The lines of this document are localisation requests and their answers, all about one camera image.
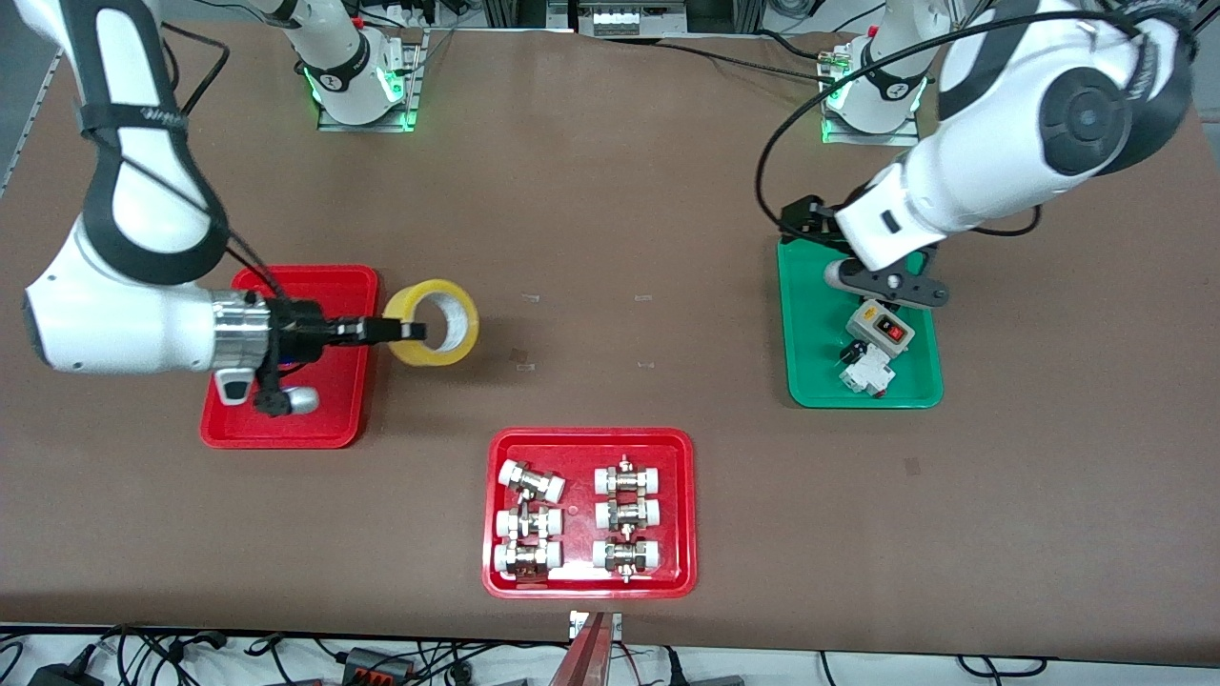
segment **plastic tray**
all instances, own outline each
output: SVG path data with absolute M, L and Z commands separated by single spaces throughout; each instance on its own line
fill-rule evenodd
M 309 298 L 327 316 L 367 316 L 377 306 L 377 272 L 362 265 L 281 265 L 272 273 L 293 298 Z M 271 295 L 249 270 L 233 277 L 233 288 Z M 307 415 L 270 417 L 250 402 L 223 405 L 209 380 L 199 436 L 212 448 L 343 448 L 356 439 L 364 422 L 368 348 L 327 348 L 322 359 L 285 380 L 317 388 L 321 404 Z
M 838 375 L 839 352 L 852 342 L 847 320 L 860 297 L 826 284 L 826 265 L 843 255 L 816 243 L 780 244 L 780 301 L 783 308 L 783 348 L 788 360 L 788 393 L 806 408 L 925 409 L 941 402 L 941 355 L 932 312 L 902 308 L 898 316 L 915 330 L 910 348 L 891 369 L 894 380 L 883 398 L 854 393 Z
M 694 447 L 676 428 L 505 428 L 492 441 L 483 522 L 483 587 L 497 598 L 681 598 L 697 581 L 694 524 Z M 638 538 L 658 541 L 661 565 L 633 576 L 630 583 L 593 566 L 598 531 L 593 504 L 605 496 L 593 492 L 593 470 L 619 464 L 623 454 L 639 468 L 656 468 L 661 524 L 643 529 Z M 497 476 L 505 460 L 526 461 L 534 471 L 553 471 L 567 480 L 559 507 L 564 511 L 564 566 L 542 582 L 508 579 L 492 564 L 495 513 L 516 504 L 517 494 Z M 534 543 L 533 538 L 526 542 Z

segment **table surface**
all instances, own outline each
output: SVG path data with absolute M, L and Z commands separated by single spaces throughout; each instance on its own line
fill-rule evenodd
M 17 304 L 94 157 L 61 71 L 0 203 L 6 620 L 561 638 L 582 607 L 627 613 L 634 642 L 1220 659 L 1220 184 L 1193 114 L 1155 157 L 1050 203 L 1033 234 L 942 250 L 937 408 L 817 411 L 786 392 L 776 236 L 752 195 L 808 84 L 460 33 L 415 133 L 322 134 L 282 37 L 203 28 L 233 59 L 190 143 L 234 227 L 273 262 L 371 265 L 387 292 L 451 278 L 482 341 L 449 369 L 378 355 L 368 430 L 342 452 L 205 448 L 203 375 L 43 367 Z M 760 40 L 699 45 L 810 68 Z M 211 61 L 178 54 L 187 84 Z M 893 153 L 822 145 L 810 117 L 767 195 L 842 198 Z M 488 442 L 565 425 L 693 437 L 688 597 L 483 591 Z

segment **yellow tape roll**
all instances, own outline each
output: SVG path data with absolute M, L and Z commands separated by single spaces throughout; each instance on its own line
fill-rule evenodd
M 416 367 L 439 367 L 460 361 L 478 341 L 478 310 L 470 294 L 456 283 L 432 278 L 404 288 L 386 303 L 382 316 L 415 321 L 415 310 L 425 300 L 432 300 L 445 315 L 444 342 L 439 348 L 428 348 L 423 341 L 395 341 L 388 344 L 390 352 Z

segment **green tray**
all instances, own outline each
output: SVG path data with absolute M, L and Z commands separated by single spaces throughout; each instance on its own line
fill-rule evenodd
M 910 348 L 889 367 L 894 380 L 883 398 L 853 393 L 839 381 L 839 352 L 852 342 L 848 317 L 860 297 L 826 284 L 826 265 L 843 255 L 816 243 L 778 245 L 783 348 L 788 358 L 788 393 L 806 408 L 926 409 L 941 402 L 941 356 L 930 310 L 903 308 L 898 316 L 915 330 Z

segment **white plastic cap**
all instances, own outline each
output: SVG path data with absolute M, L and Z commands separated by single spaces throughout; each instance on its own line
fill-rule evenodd
M 593 542 L 593 566 L 598 569 L 606 568 L 606 542 L 594 541 Z
M 593 470 L 593 492 L 598 496 L 606 494 L 606 470 L 595 469 Z
M 656 541 L 644 541 L 644 569 L 661 566 L 661 547 Z
M 543 499 L 548 503 L 558 503 L 559 498 L 564 496 L 564 485 L 567 482 L 558 476 L 550 477 L 550 485 L 547 486 L 547 492 L 542 494 Z
M 644 492 L 653 496 L 658 491 L 660 491 L 660 480 L 656 475 L 656 468 L 650 466 L 644 470 Z
M 644 500 L 644 518 L 648 526 L 656 526 L 661 522 L 661 503 L 656 498 Z
M 559 536 L 564 532 L 564 510 L 551 508 L 547 510 L 547 533 Z
M 509 516 L 511 516 L 511 515 L 512 515 L 512 513 L 510 513 L 509 510 L 500 510 L 500 511 L 495 513 L 495 535 L 497 536 L 508 536 L 509 535 Z
M 593 503 L 593 519 L 598 529 L 610 529 L 610 503 Z
M 500 544 L 495 547 L 495 571 L 509 571 L 509 547 Z
M 499 482 L 500 486 L 508 486 L 509 480 L 512 478 L 512 470 L 517 469 L 516 460 L 504 460 L 504 466 L 500 468 Z
M 564 566 L 564 551 L 559 547 L 559 541 L 547 542 L 547 569 L 561 566 Z

